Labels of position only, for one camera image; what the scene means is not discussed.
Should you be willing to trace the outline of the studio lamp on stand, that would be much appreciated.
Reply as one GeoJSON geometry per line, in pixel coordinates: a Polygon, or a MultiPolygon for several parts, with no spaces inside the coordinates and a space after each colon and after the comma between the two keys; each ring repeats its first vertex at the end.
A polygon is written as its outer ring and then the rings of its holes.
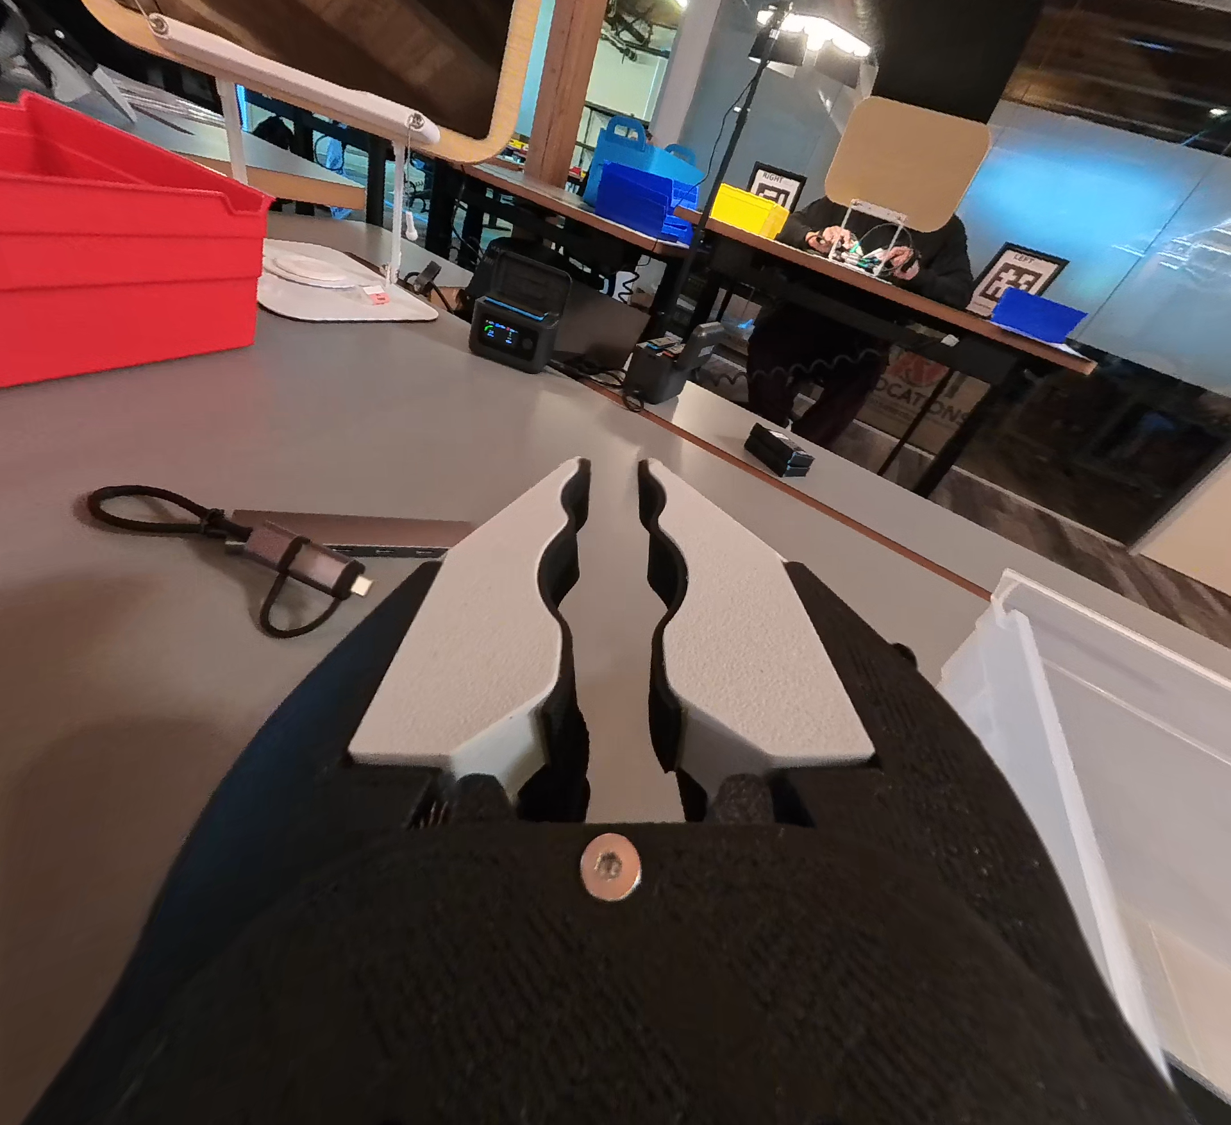
{"type": "Polygon", "coordinates": [[[716,205],[720,185],[746,128],[764,74],[771,65],[797,68],[806,61],[808,53],[817,55],[824,46],[832,46],[840,55],[852,56],[856,60],[862,60],[871,53],[871,46],[858,34],[846,30],[834,18],[800,13],[788,0],[774,2],[759,13],[759,30],[748,52],[756,69],[731,104],[735,114],[734,126],[722,144],[722,157],[703,198],[699,218],[693,223],[686,254],[673,276],[663,277],[662,286],[654,296],[654,324],[642,333],[643,338],[662,337],[667,333],[671,312],[699,259],[706,223],[716,205]]]}

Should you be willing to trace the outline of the yellow plastic bin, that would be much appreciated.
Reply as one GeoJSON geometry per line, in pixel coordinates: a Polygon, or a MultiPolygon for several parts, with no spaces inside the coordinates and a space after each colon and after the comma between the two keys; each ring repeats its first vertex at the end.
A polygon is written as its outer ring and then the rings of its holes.
{"type": "Polygon", "coordinates": [[[707,224],[725,224],[749,236],[775,241],[788,216],[788,210],[773,198],[721,183],[707,224]]]}

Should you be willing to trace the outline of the clear plastic bin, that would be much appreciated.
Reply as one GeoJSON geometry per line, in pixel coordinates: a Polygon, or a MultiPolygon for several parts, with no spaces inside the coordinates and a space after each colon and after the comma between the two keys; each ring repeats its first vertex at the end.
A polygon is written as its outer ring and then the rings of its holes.
{"type": "Polygon", "coordinates": [[[938,690],[1037,829],[1137,1041],[1227,1102],[1228,679],[1007,569],[938,690]]]}

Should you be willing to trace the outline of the blue bin stack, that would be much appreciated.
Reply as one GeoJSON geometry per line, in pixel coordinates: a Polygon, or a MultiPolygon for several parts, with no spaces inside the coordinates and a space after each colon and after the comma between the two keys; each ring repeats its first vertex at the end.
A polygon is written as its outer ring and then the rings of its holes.
{"type": "Polygon", "coordinates": [[[603,220],[656,241],[690,245],[691,223],[677,216],[678,209],[695,210],[699,185],[641,168],[606,162],[587,205],[603,220]]]}

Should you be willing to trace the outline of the grey usb hub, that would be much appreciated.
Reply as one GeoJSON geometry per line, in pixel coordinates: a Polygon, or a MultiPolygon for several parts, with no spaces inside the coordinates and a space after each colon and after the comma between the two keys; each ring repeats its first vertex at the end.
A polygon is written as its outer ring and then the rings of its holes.
{"type": "Polygon", "coordinates": [[[349,558],[437,560],[456,547],[474,524],[422,518],[315,515],[283,511],[234,510],[227,518],[240,527],[272,524],[290,536],[349,558]]]}

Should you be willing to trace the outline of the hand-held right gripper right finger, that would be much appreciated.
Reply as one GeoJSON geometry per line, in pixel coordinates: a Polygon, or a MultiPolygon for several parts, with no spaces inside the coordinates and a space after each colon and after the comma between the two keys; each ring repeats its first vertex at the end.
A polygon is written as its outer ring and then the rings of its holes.
{"type": "Polygon", "coordinates": [[[728,779],[865,767],[856,714],[788,564],[663,463],[637,466],[654,628],[649,728],[685,821],[706,818],[728,779]]]}

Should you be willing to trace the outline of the black battery charger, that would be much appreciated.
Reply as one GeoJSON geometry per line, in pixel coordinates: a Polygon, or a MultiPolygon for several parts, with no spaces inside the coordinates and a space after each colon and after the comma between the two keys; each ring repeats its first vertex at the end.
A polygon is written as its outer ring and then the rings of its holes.
{"type": "Polygon", "coordinates": [[[623,373],[621,395],[641,406],[677,397],[724,337],[721,324],[706,322],[687,338],[660,337],[640,342],[623,373]]]}

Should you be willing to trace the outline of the framed tag poster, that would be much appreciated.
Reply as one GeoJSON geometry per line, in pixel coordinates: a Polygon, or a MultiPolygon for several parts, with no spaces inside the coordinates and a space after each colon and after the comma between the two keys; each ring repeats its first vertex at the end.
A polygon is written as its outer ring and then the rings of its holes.
{"type": "Polygon", "coordinates": [[[1069,260],[1065,258],[1006,242],[974,277],[965,309],[977,317],[990,318],[1008,289],[1040,295],[1068,267],[1069,260]]]}
{"type": "Polygon", "coordinates": [[[747,193],[766,200],[790,214],[796,209],[806,180],[805,175],[757,161],[748,179],[747,193]]]}

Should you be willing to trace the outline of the blue bag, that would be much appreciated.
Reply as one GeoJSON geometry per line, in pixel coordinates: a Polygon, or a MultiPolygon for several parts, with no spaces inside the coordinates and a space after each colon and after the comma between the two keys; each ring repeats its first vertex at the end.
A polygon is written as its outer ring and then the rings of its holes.
{"type": "Polygon", "coordinates": [[[678,144],[664,148],[650,141],[645,126],[632,117],[615,114],[598,135],[588,180],[593,189],[607,165],[619,165],[678,180],[685,185],[698,185],[703,180],[703,171],[695,162],[694,153],[678,144]]]}

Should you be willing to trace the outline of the long wooden table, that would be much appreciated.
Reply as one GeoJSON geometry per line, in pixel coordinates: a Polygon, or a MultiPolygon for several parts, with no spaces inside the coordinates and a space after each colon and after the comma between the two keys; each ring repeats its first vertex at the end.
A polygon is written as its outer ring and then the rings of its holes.
{"type": "MultiPolygon", "coordinates": [[[[574,194],[562,193],[562,197],[557,198],[556,188],[534,183],[522,172],[515,172],[504,165],[495,162],[465,165],[462,172],[469,179],[482,181],[501,193],[517,196],[526,202],[540,205],[565,218],[583,220],[588,225],[598,220],[597,215],[580,205],[574,194]]],[[[752,260],[752,269],[761,268],[764,263],[777,267],[792,265],[813,280],[824,280],[830,294],[837,290],[853,294],[858,302],[854,311],[871,320],[879,320],[879,316],[870,307],[870,300],[879,299],[887,308],[893,308],[899,317],[915,317],[945,334],[976,335],[995,348],[1012,351],[1016,360],[1047,364],[1082,377],[1088,377],[1095,370],[1093,361],[1064,346],[1046,344],[1021,333],[1009,331],[990,320],[932,302],[916,293],[890,286],[883,280],[824,262],[818,255],[809,255],[730,224],[708,219],[698,224],[698,233],[715,241],[716,245],[737,246],[752,260]]]]}

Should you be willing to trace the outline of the cardboard box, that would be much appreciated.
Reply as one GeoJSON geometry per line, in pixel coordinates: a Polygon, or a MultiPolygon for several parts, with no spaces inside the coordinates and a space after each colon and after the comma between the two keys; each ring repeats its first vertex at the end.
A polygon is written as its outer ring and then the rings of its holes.
{"type": "Polygon", "coordinates": [[[598,370],[623,369],[650,322],[650,315],[631,304],[572,282],[556,331],[553,357],[598,370]]]}

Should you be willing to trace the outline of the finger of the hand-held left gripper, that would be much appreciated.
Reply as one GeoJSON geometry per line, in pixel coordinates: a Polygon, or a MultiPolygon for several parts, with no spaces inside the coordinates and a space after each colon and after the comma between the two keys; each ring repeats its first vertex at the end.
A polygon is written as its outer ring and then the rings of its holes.
{"type": "Polygon", "coordinates": [[[126,125],[135,123],[130,103],[102,69],[86,71],[58,43],[28,31],[23,47],[23,88],[64,105],[104,103],[126,125]]]}

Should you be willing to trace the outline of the wooden pillar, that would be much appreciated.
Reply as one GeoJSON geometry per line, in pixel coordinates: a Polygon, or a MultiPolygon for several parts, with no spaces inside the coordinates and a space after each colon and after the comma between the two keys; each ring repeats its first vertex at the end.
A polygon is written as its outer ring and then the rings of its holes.
{"type": "Polygon", "coordinates": [[[565,185],[606,9],[607,0],[554,0],[525,165],[531,180],[565,185]]]}

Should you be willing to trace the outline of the red plastic bin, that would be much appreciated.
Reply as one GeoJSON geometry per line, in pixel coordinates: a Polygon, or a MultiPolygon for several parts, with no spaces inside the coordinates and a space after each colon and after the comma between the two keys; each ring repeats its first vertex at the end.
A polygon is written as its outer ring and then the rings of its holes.
{"type": "Polygon", "coordinates": [[[1,387],[253,344],[271,198],[31,92],[1,105],[1,387]]]}

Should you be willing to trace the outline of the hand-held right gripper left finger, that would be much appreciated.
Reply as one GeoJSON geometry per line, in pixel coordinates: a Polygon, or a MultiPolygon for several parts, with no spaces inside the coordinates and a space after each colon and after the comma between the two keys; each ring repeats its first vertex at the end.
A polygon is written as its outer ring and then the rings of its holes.
{"type": "Polygon", "coordinates": [[[354,763],[491,778],[526,820],[584,819],[589,739],[559,607],[589,490],[590,463],[568,459],[448,553],[351,736],[354,763]]]}

